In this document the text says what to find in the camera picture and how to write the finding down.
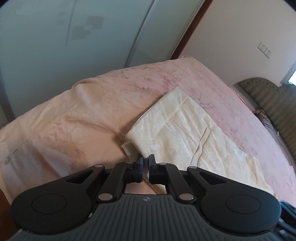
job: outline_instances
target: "bed sheet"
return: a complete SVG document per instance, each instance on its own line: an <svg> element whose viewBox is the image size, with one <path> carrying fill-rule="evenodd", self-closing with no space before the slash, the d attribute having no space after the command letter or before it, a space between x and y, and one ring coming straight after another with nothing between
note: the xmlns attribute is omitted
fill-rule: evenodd
<svg viewBox="0 0 296 241"><path fill-rule="evenodd" d="M126 160L126 133L176 86L242 151L259 159L280 199L296 205L295 172L280 147L239 95L191 57L81 80L1 129L0 188L7 200L88 166L110 168ZM144 192L153 192L143 185ZM142 187L131 185L129 192L142 193Z"/></svg>

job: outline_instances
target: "green tufted headboard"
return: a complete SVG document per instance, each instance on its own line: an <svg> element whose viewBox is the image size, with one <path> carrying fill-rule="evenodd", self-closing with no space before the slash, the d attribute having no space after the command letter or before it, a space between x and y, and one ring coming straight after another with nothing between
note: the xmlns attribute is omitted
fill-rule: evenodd
<svg viewBox="0 0 296 241"><path fill-rule="evenodd" d="M277 87L264 78L238 83L269 116L296 159L296 86Z"/></svg>

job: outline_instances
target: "folded cloth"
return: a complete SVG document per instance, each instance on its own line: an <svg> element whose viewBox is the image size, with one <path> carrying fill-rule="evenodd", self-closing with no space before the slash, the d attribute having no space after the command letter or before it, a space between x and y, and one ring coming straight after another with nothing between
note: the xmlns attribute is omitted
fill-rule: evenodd
<svg viewBox="0 0 296 241"><path fill-rule="evenodd" d="M157 163L172 163L180 170L198 166L274 195L258 159L241 151L178 87L144 113L126 139L122 148L132 161L138 152L145 158L154 154ZM158 193L165 192L163 185L152 187Z"/></svg>

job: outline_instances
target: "metal rivet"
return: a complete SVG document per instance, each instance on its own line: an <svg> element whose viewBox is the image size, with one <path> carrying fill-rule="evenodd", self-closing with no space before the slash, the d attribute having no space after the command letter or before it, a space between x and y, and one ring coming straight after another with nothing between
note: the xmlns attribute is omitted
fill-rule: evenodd
<svg viewBox="0 0 296 241"><path fill-rule="evenodd" d="M182 193L180 194L179 198L183 201L190 201L194 198L194 196L190 193Z"/></svg>
<svg viewBox="0 0 296 241"><path fill-rule="evenodd" d="M109 201L113 198L113 196L110 193L101 193L98 198L102 201Z"/></svg>

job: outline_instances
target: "white outlet plate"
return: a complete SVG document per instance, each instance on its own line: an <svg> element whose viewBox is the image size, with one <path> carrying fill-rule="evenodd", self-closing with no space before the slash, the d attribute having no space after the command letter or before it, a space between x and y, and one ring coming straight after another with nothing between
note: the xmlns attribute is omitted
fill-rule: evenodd
<svg viewBox="0 0 296 241"><path fill-rule="evenodd" d="M261 42L258 46L258 49L260 49L264 53L265 50L267 49L267 46Z"/></svg>
<svg viewBox="0 0 296 241"><path fill-rule="evenodd" d="M267 56L267 58L270 58L271 57L271 51L269 48L267 48L265 51L264 51L264 54Z"/></svg>

